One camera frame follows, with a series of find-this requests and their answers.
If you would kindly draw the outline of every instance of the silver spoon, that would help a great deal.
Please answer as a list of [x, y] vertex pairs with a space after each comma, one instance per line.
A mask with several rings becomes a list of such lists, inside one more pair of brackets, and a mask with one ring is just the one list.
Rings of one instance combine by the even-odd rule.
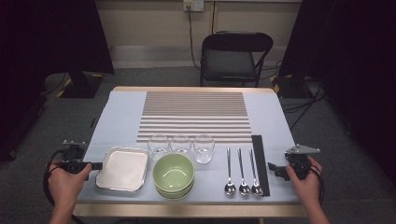
[[250, 154], [251, 168], [253, 169], [253, 186], [251, 187], [251, 191], [253, 191], [253, 194], [256, 196], [262, 196], [264, 192], [260, 184], [257, 183], [256, 171], [254, 169], [253, 152], [251, 148], [248, 150], [248, 153]]
[[250, 187], [245, 183], [245, 178], [244, 178], [244, 168], [242, 165], [242, 155], [241, 155], [241, 148], [238, 148], [238, 157], [239, 157], [239, 165], [241, 166], [241, 176], [242, 176], [242, 184], [239, 187], [239, 191], [241, 192], [242, 195], [248, 195], [250, 193]]
[[228, 183], [225, 185], [224, 190], [228, 195], [233, 195], [236, 192], [235, 185], [231, 182], [231, 159], [230, 148], [227, 147], [227, 161], [228, 161]]

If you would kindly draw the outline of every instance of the table edge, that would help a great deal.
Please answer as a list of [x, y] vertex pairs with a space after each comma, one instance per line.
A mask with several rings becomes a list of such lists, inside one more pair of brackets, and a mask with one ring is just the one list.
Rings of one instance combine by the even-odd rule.
[[189, 91], [189, 92], [260, 92], [275, 93], [270, 88], [228, 88], [228, 87], [135, 87], [117, 86], [113, 91]]
[[78, 217], [306, 217], [300, 204], [77, 203]]

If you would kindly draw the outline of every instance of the table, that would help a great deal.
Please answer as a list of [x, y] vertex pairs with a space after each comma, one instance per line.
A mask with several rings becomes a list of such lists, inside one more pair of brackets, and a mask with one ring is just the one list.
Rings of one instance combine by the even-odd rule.
[[[138, 143], [141, 135], [140, 120], [147, 113], [145, 105], [150, 105], [147, 97], [152, 93], [176, 96], [194, 96], [194, 94], [201, 96], [205, 93], [240, 94], [244, 99], [251, 132], [262, 135], [266, 161], [277, 165], [286, 164], [284, 152], [293, 147], [294, 142], [276, 94], [271, 89], [205, 87], [115, 88], [110, 93], [97, 123], [84, 161], [102, 161], [106, 152], [112, 147], [143, 147], [144, 141]], [[145, 183], [137, 192], [99, 189], [95, 185], [98, 172], [92, 171], [89, 181], [78, 196], [74, 214], [79, 217], [305, 217], [304, 209], [291, 183], [275, 177], [270, 171], [267, 174], [271, 196], [262, 198], [254, 195], [244, 197], [240, 194], [227, 196], [223, 191], [228, 181], [225, 154], [227, 144], [232, 144], [233, 149], [250, 147], [250, 144], [243, 140], [240, 143], [217, 145], [210, 163], [194, 164], [196, 171], [194, 186], [182, 200], [167, 201], [155, 191], [150, 178], [153, 166], [151, 161]], [[251, 185], [252, 171], [246, 154], [248, 151], [244, 151], [245, 179]], [[239, 169], [235, 169], [239, 165], [236, 150], [232, 155], [232, 165], [233, 182], [239, 186], [240, 172]], [[211, 183], [213, 190], [207, 192], [206, 183]]]

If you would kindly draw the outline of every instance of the wall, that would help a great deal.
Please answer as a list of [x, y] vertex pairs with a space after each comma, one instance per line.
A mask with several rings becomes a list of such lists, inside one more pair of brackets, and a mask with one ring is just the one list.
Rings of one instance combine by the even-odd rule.
[[[115, 67], [192, 65], [188, 13], [182, 0], [96, 0]], [[267, 63], [282, 60], [300, 2], [205, 1], [204, 12], [192, 12], [195, 61], [204, 38], [212, 31], [267, 33], [274, 48]]]

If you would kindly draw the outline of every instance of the stacked bowls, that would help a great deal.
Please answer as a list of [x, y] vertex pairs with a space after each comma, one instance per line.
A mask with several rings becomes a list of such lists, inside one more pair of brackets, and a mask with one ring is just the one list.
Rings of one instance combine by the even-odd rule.
[[186, 196], [194, 184], [194, 167], [186, 156], [173, 153], [161, 157], [152, 171], [156, 190], [169, 200]]

